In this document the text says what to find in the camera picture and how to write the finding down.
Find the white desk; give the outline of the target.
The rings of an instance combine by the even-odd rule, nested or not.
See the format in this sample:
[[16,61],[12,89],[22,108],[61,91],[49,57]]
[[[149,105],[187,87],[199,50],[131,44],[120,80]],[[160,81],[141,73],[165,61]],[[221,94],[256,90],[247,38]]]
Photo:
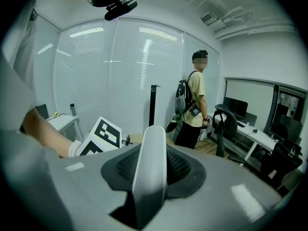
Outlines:
[[[209,118],[211,118],[211,120],[213,118],[213,115],[214,113],[209,114]],[[255,131],[255,128],[250,125],[245,125],[240,122],[237,122],[237,125],[238,125],[237,133],[240,133],[245,138],[251,140],[253,142],[253,145],[250,147],[249,151],[246,153],[244,157],[241,157],[239,155],[231,155],[229,157],[230,160],[238,162],[240,163],[241,166],[243,166],[248,162],[248,159],[252,155],[252,152],[256,149],[258,145],[263,147],[266,151],[270,153],[273,151],[276,142],[274,142],[267,134],[265,134],[260,130]],[[212,135],[217,136],[217,134],[214,132],[214,129],[212,131]],[[234,149],[237,151],[239,150],[239,148],[234,143],[231,142],[231,139],[227,139],[225,138],[225,136],[223,136],[223,142],[224,142],[224,147],[228,147],[229,149]]]
[[59,133],[62,133],[65,137],[68,127],[73,126],[78,141],[82,141],[82,134],[78,125],[78,116],[60,114],[47,120]]

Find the white wristband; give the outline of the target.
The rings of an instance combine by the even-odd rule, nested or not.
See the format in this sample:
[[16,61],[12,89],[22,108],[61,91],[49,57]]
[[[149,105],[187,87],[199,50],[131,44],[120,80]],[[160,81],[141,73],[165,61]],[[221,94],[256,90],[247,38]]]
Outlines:
[[75,140],[69,147],[68,157],[75,157],[80,145],[81,145],[81,142]]

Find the black computer monitor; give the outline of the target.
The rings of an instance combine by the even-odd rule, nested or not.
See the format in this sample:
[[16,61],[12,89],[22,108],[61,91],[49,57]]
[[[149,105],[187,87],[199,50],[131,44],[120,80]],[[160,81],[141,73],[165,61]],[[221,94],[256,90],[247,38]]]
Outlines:
[[225,97],[223,104],[235,115],[236,118],[244,119],[248,107],[247,102]]
[[289,139],[297,142],[300,138],[300,133],[303,124],[285,115],[278,115],[274,118],[271,126],[271,132],[283,139]]

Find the white ceiling pipes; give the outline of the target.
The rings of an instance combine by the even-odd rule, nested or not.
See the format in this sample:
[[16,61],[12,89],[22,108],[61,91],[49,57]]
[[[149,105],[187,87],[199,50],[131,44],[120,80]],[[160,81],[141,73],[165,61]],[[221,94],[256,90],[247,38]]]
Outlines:
[[269,17],[258,19],[252,10],[239,6],[227,12],[217,20],[220,29],[214,31],[214,37],[223,41],[240,35],[252,35],[268,32],[297,31],[295,24],[289,18]]

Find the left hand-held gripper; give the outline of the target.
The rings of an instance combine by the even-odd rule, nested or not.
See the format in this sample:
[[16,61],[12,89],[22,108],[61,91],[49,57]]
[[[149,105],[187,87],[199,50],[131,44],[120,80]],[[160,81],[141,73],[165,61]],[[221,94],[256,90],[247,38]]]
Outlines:
[[102,116],[98,118],[77,149],[77,156],[92,155],[128,146],[130,136]]

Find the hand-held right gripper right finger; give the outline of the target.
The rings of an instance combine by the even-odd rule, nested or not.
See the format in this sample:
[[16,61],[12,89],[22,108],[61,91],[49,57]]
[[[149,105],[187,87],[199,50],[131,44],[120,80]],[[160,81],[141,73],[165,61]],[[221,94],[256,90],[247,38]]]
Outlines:
[[197,159],[206,178],[192,196],[165,201],[154,217],[154,231],[237,231],[251,224],[259,212],[273,209],[280,195],[233,161],[177,146]]

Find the small black monitor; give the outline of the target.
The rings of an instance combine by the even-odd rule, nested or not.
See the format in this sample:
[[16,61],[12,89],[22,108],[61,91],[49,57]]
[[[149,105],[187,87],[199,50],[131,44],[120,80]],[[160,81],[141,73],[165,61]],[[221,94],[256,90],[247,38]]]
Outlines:
[[249,112],[246,112],[246,115],[245,115],[244,119],[242,120],[243,123],[248,124],[252,127],[255,126],[256,121],[257,121],[257,116],[254,115],[254,114],[251,114]]

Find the black office chair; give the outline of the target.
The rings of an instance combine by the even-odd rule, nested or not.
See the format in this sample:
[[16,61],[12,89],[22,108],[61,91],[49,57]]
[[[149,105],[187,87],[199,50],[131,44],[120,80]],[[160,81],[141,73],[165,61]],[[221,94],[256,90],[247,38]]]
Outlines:
[[261,160],[261,178],[277,189],[284,176],[303,163],[301,155],[301,147],[295,142],[288,139],[277,142],[272,153],[264,155]]
[[36,110],[41,117],[47,120],[50,116],[46,104],[36,106]]
[[217,134],[216,156],[224,157],[223,136],[232,139],[237,133],[237,120],[229,108],[223,104],[215,106],[216,111],[212,118],[214,132]]

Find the person's left forearm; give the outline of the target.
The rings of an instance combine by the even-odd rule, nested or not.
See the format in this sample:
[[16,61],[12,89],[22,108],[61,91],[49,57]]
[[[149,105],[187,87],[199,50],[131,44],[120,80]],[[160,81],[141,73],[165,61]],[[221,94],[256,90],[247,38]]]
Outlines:
[[42,146],[54,149],[60,157],[68,157],[73,142],[43,119],[36,108],[26,114],[22,125],[26,134],[36,139]]

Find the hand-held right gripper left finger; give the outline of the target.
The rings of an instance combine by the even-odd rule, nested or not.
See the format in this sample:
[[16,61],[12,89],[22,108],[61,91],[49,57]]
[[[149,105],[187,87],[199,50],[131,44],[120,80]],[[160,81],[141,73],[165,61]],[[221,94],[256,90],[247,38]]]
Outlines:
[[136,231],[133,177],[141,145],[63,160],[77,190],[122,228]]

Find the white ceiling vent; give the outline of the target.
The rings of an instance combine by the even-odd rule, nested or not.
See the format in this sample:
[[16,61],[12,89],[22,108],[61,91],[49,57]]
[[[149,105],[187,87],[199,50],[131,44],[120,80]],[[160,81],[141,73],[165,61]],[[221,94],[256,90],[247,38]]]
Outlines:
[[207,12],[200,19],[205,25],[210,25],[217,20],[217,18],[211,12]]

